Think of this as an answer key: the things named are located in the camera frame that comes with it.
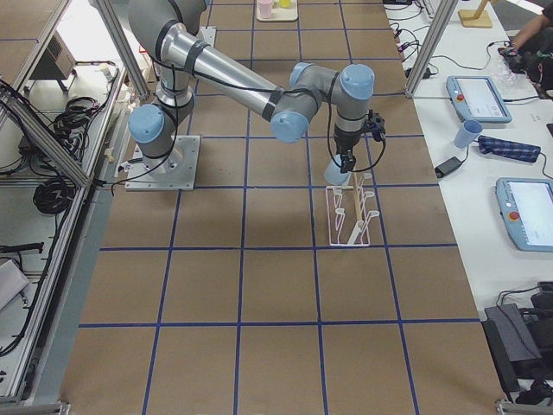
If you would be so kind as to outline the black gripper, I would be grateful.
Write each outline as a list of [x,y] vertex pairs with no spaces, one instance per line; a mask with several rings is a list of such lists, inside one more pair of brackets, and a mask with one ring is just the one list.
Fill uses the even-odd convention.
[[365,172],[367,168],[355,169],[356,157],[353,154],[353,148],[361,139],[362,130],[343,131],[334,130],[334,142],[336,144],[336,154],[339,156],[340,172]]

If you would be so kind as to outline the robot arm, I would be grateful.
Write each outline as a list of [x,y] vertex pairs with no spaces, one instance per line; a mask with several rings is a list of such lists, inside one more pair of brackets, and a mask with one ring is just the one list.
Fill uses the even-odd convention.
[[385,135],[384,119],[369,107],[372,69],[352,64],[337,72],[298,62],[284,89],[200,39],[200,17],[206,10],[205,1],[129,2],[130,29],[157,71],[158,101],[190,112],[194,104],[188,82],[201,79],[260,115],[285,143],[301,138],[327,103],[337,115],[331,164],[342,175],[356,172],[353,149],[361,136],[371,133],[382,141]]

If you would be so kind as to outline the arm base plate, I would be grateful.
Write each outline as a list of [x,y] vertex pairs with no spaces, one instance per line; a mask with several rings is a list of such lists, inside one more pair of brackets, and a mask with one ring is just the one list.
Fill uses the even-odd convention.
[[129,191],[193,190],[200,143],[201,136],[178,135],[173,152],[162,166],[150,173],[149,167],[156,166],[153,160],[133,163],[128,169],[132,180],[124,187]]

